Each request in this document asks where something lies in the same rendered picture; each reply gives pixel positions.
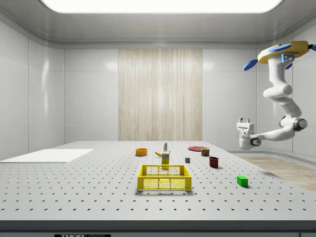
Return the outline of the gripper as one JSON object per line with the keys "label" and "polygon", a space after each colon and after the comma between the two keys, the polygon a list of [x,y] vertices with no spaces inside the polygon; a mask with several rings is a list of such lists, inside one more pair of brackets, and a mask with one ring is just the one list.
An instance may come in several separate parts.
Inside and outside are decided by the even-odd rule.
{"label": "gripper", "polygon": [[250,122],[249,118],[246,118],[246,120],[240,118],[239,122],[237,122],[237,130],[240,135],[253,135],[254,124]]}

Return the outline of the yellow carton box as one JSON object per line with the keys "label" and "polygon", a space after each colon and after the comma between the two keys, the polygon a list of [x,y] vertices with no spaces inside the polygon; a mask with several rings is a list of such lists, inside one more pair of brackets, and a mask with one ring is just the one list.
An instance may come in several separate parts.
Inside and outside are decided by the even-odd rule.
{"label": "yellow carton box", "polygon": [[168,153],[168,152],[162,153],[162,155],[161,155],[161,165],[162,165],[162,169],[168,169],[169,156],[170,156],[170,153]]}

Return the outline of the yellow basket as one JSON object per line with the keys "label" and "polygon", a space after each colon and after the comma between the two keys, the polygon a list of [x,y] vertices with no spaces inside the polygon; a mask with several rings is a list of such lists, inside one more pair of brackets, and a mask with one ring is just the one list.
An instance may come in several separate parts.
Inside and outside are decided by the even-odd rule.
{"label": "yellow basket", "polygon": [[138,190],[192,189],[192,176],[185,165],[143,164],[138,176]]}

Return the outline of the white board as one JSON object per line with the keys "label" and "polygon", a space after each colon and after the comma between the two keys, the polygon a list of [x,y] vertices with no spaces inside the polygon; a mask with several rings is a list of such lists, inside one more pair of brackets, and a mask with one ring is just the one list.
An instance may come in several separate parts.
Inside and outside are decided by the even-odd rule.
{"label": "white board", "polygon": [[92,151],[93,149],[43,149],[1,160],[0,163],[69,163]]}

